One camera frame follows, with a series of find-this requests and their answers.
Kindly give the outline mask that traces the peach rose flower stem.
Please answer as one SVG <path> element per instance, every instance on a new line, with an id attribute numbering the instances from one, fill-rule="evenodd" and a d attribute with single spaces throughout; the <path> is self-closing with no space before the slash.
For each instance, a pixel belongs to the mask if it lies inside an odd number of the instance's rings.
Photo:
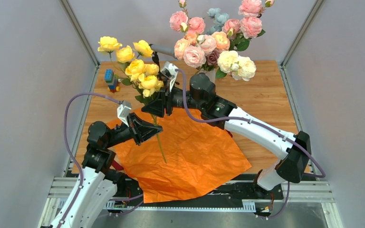
<path id="1" fill-rule="evenodd" d="M 183 60 L 183 54 L 185 49 L 190 45 L 196 45 L 198 33 L 189 30 L 188 25 L 185 22 L 180 24 L 180 31 L 184 33 L 184 37 L 176 42 L 174 45 L 174 57 L 178 60 Z"/>

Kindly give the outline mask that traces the yellow rose flower stem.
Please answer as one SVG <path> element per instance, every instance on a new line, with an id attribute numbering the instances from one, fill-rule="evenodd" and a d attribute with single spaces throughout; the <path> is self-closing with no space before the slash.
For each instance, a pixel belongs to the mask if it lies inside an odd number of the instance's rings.
<path id="1" fill-rule="evenodd" d="M 122 71 L 122 75 L 115 75 L 126 86 L 132 86 L 138 95 L 135 99 L 147 105 L 155 99 L 164 87 L 160 79 L 160 69 L 157 64 L 147 64 L 143 58 L 154 54 L 149 43 L 139 40 L 133 46 L 125 46 L 115 37 L 103 36 L 98 41 L 98 52 L 107 53 L 113 66 Z"/>

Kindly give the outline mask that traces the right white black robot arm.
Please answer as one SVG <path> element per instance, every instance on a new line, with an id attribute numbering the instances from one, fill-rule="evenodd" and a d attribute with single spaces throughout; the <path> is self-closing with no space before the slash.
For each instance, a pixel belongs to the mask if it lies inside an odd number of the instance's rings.
<path id="1" fill-rule="evenodd" d="M 272 152 L 279 160 L 261 170 L 252 185 L 253 194 L 258 198 L 265 198 L 285 181 L 299 183 L 302 180 L 311 155 L 309 134 L 286 132 L 251 116 L 218 96 L 215 84 L 204 73 L 192 76 L 189 86 L 189 91 L 170 85 L 161 89 L 142 112 L 164 117 L 171 115 L 174 108 L 197 109 L 201 112 L 201 122 L 240 134 Z"/>

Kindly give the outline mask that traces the pale pink rose stem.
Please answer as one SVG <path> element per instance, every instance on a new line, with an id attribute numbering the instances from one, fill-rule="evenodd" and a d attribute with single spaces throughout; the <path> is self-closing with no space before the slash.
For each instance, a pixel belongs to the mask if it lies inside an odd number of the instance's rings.
<path id="1" fill-rule="evenodd" d="M 204 38 L 202 46 L 190 45 L 183 52 L 183 60 L 190 67 L 201 67 L 206 62 L 206 56 L 216 48 L 215 38 L 209 35 L 203 35 L 202 37 Z"/>

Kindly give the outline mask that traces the pink white peony stem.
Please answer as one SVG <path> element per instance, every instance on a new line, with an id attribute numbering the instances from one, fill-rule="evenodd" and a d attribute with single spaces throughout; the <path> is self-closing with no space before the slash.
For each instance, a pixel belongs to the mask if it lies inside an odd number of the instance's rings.
<path id="1" fill-rule="evenodd" d="M 249 81 L 255 76 L 256 65 L 249 57 L 242 57 L 237 51 L 223 51 L 217 59 L 217 75 L 230 75 L 235 80 Z"/>

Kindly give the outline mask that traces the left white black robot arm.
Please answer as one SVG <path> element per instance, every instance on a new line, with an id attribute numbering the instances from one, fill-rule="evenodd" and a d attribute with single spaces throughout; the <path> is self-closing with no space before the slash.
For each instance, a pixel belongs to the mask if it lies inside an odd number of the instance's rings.
<path id="1" fill-rule="evenodd" d="M 90 228 L 113 196 L 126 192 L 125 175 L 111 168 L 115 152 L 110 148 L 132 140 L 141 145 L 163 128 L 139 118 L 135 113 L 127 122 L 110 128 L 102 121 L 88 128 L 88 145 L 78 179 L 61 211 L 50 223 L 51 228 Z"/>

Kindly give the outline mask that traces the orange yellow wrapping paper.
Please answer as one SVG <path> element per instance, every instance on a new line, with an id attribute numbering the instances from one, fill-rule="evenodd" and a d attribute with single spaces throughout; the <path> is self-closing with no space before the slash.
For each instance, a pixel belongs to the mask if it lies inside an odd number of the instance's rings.
<path id="1" fill-rule="evenodd" d="M 201 197 L 251 167 L 225 130 L 196 122 L 199 117 L 197 110 L 174 109 L 158 118 L 163 131 L 157 136 L 114 146 L 126 174 L 143 190 L 144 203 Z"/>

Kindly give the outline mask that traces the pink rose flower stem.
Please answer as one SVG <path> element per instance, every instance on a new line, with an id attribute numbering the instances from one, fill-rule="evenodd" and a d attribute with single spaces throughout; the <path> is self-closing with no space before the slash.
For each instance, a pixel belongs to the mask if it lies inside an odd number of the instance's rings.
<path id="1" fill-rule="evenodd" d="M 176 32 L 202 34 L 205 30 L 205 21 L 201 17 L 190 17 L 185 0 L 178 0 L 180 11 L 173 13 L 169 19 L 170 28 Z"/>

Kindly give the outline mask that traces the light blue flower stem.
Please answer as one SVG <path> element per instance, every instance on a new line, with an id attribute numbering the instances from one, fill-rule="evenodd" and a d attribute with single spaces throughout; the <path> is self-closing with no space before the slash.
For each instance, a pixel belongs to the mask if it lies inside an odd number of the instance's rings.
<path id="1" fill-rule="evenodd" d="M 230 18 L 230 15 L 228 13 L 222 13 L 220 8 L 210 8 L 207 14 L 209 18 L 213 19 L 213 26 L 206 32 L 207 35 L 222 31 L 222 27 Z"/>

